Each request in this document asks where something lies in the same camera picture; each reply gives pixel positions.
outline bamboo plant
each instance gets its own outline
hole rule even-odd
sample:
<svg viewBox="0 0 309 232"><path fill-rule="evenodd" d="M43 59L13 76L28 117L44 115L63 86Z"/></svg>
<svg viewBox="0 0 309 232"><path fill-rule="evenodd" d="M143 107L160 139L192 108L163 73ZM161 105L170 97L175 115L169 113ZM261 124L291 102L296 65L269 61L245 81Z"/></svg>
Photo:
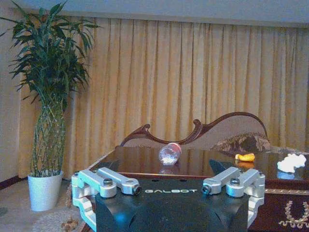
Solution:
<svg viewBox="0 0 309 232"><path fill-rule="evenodd" d="M23 76L17 90L28 86L30 94L25 98L31 95L31 103L36 98L42 103L35 126L30 175L58 175L64 155L64 112L68 97L71 91L76 91L77 85L87 84L86 54L92 49L93 41L89 29L98 26L85 19L72 22L59 15L65 2L50 11L40 8L38 14L26 13L18 4L13 4L23 19L0 17L15 23L0 36L12 29L12 47L21 47L11 72L13 78Z"/></svg>

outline white wall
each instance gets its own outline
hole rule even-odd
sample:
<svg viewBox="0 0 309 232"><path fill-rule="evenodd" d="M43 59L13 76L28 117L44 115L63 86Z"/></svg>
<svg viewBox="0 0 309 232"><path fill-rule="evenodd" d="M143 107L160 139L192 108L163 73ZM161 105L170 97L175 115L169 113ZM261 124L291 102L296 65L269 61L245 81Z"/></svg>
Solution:
<svg viewBox="0 0 309 232"><path fill-rule="evenodd" d="M16 0L50 9L64 0ZM68 15L309 27L309 0L68 0Z"/></svg>
<svg viewBox="0 0 309 232"><path fill-rule="evenodd" d="M1 1L0 16L17 18ZM0 34L14 24L0 20ZM18 125L19 125L19 93L15 86L18 78L12 81L8 64L14 59L16 50L9 50L12 45L12 34L0 37L0 182L16 176L18 173Z"/></svg>

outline wooden table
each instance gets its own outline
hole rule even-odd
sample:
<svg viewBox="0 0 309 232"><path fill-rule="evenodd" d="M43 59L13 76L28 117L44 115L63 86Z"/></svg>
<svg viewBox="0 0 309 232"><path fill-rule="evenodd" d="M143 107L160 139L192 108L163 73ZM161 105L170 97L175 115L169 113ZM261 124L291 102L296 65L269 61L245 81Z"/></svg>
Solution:
<svg viewBox="0 0 309 232"><path fill-rule="evenodd" d="M113 152L103 157L91 167L109 167L123 175L134 178L199 178L214 176L209 160L230 162L247 170L258 169L266 176L265 203L258 209L258 215L249 231L309 231L280 225L286 221L285 207L293 201L291 215L298 219L304 213L303 202L309 200L309 161L304 168L298 168L294 174L282 173L277 170L277 162L286 154L256 153L255 161L237 162L235 155L220 151L183 150L174 166L163 166L158 160L157 148L147 147L116 147Z"/></svg>

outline silver metal bracket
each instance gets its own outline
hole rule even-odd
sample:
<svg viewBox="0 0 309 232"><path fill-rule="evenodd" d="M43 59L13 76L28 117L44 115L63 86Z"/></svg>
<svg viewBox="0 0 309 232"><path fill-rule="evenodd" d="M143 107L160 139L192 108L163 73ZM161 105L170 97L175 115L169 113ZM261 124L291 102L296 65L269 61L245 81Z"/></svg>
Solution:
<svg viewBox="0 0 309 232"><path fill-rule="evenodd" d="M72 204L79 207L83 220L94 232L97 231L96 214L87 196L100 193L103 198L111 198L117 194L117 187L127 195L141 192L137 179L127 178L108 168L100 168L96 172L85 169L72 176Z"/></svg>
<svg viewBox="0 0 309 232"><path fill-rule="evenodd" d="M212 178L203 181L202 191L205 194L218 194L226 185L226 193L230 197L242 197L244 193L249 195L248 227L255 220L257 210L264 204L265 175L258 170L249 169L240 173L236 167L230 167Z"/></svg>

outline white pot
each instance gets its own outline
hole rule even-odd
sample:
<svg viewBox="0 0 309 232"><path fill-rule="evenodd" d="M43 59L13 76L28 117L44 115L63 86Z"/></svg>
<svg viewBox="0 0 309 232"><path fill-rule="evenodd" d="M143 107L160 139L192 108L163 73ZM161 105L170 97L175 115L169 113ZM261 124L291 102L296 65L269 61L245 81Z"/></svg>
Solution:
<svg viewBox="0 0 309 232"><path fill-rule="evenodd" d="M31 209L45 211L55 207L58 201L63 171L50 177L28 175Z"/></svg>

